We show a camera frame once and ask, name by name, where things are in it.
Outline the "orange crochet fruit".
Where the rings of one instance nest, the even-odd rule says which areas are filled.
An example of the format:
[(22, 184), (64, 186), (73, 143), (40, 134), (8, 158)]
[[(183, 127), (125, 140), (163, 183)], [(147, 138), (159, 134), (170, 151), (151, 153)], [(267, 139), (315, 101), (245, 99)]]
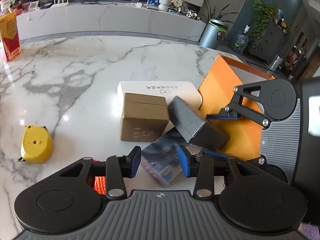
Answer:
[(93, 160), (94, 189), (99, 194), (106, 194), (106, 163)]

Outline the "dark grey box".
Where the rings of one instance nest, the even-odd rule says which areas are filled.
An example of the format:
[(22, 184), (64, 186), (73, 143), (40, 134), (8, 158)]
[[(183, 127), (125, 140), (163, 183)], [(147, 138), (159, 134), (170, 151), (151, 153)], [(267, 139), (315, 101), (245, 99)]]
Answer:
[(215, 151), (221, 148), (229, 136), (210, 123), (198, 110), (175, 96), (168, 105), (170, 121), (186, 142)]

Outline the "purple patterned box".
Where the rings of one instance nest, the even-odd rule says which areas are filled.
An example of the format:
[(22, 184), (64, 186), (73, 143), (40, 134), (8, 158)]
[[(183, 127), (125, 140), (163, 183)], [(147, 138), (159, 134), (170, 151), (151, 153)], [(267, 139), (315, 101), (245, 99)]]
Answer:
[(140, 164), (162, 187), (167, 187), (182, 172), (177, 149), (185, 140), (172, 128), (142, 150)]

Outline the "white glasses case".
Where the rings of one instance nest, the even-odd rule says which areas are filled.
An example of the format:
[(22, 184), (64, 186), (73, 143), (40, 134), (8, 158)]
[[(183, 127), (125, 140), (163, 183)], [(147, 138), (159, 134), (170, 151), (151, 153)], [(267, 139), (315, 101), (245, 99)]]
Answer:
[(121, 100), (121, 116), (125, 93), (161, 96), (165, 98), (167, 107), (175, 96), (183, 99), (194, 110), (199, 109), (202, 105), (202, 96), (191, 82), (121, 81), (117, 88), (117, 94)]

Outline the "brown cardboard box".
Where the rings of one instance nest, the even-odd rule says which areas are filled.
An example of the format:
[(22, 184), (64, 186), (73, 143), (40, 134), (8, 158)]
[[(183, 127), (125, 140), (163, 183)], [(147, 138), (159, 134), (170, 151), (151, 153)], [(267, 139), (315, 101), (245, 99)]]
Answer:
[(158, 139), (169, 122), (164, 97), (125, 93), (121, 116), (122, 141), (153, 142)]

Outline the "yellow tape measure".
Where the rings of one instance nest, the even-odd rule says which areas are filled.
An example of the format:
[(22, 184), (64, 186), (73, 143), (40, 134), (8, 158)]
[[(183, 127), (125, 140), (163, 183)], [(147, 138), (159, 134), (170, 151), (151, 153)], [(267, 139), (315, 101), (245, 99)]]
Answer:
[(40, 164), (53, 153), (53, 139), (45, 126), (26, 125), (23, 132), (19, 162)]

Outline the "orange white storage box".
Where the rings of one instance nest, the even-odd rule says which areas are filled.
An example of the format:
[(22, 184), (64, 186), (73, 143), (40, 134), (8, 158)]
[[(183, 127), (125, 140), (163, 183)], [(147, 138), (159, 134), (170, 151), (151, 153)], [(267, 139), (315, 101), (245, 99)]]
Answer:
[(218, 151), (250, 160), (260, 156), (263, 127), (232, 110), (231, 102), (263, 113), (258, 103), (234, 92), (242, 85), (273, 80), (272, 75), (257, 70), (238, 60), (219, 55), (199, 86), (202, 96), (200, 112), (211, 124), (224, 131), (229, 139)]

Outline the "water jug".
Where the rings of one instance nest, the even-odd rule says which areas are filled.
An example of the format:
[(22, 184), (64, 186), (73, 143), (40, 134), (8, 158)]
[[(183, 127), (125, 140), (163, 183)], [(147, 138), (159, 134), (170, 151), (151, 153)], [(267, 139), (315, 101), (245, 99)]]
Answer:
[(244, 31), (240, 31), (234, 36), (231, 49), (237, 54), (242, 54), (247, 47), (249, 42), (249, 30), (250, 26), (246, 25)]

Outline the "grey trash bin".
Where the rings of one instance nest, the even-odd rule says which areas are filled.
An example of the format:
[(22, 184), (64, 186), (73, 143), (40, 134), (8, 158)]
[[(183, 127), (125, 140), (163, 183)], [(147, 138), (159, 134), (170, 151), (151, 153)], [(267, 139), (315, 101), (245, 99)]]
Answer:
[(220, 44), (222, 34), (227, 30), (228, 25), (226, 23), (211, 18), (201, 35), (199, 46), (216, 49)]

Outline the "hanging ivy plant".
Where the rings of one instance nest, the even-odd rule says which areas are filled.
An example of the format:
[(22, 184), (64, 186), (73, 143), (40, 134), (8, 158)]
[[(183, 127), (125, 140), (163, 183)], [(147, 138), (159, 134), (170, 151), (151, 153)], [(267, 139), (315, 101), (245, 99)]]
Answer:
[(266, 3), (262, 0), (251, 0), (255, 15), (253, 16), (253, 30), (250, 34), (250, 43), (257, 48), (258, 42), (262, 41), (263, 31), (271, 22), (278, 22), (276, 25), (281, 29), (286, 38), (291, 37), (291, 26), (286, 23), (283, 16), (279, 15), (278, 7), (273, 3)]

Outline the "potted plant by bin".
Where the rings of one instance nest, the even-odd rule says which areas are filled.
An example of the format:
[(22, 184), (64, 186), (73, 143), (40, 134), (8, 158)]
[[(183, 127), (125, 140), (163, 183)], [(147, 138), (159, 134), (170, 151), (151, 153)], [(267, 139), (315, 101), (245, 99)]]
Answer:
[(231, 5), (230, 3), (224, 6), (220, 11), (217, 11), (216, 6), (211, 7), (210, 3), (203, 0), (204, 7), (206, 9), (205, 13), (200, 13), (204, 17), (205, 22), (208, 25), (216, 27), (222, 32), (228, 30), (228, 23), (234, 23), (231, 20), (224, 20), (223, 18), (227, 15), (237, 15), (238, 12), (225, 12), (225, 10)]

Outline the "teddy bear on console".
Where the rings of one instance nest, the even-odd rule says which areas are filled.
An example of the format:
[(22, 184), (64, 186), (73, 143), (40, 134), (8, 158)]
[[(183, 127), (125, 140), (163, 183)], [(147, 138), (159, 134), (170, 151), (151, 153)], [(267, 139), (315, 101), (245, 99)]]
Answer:
[(159, 10), (167, 12), (172, 0), (159, 0)]

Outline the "iced tea bottle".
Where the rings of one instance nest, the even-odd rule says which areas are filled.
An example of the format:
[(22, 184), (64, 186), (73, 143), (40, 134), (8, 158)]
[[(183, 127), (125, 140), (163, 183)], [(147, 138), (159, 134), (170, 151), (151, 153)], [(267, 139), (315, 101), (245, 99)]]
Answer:
[(10, 1), (1, 3), (1, 59), (4, 62), (13, 60), (21, 53), (18, 35), (16, 12), (10, 7)]

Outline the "white marble tv console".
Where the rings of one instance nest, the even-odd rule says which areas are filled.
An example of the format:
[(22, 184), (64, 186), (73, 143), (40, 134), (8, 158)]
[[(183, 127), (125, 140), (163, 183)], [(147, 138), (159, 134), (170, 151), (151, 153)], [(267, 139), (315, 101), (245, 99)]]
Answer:
[(80, 33), (132, 34), (197, 42), (205, 23), (182, 15), (136, 8), (125, 3), (81, 4), (33, 10), (17, 16), (20, 39)]

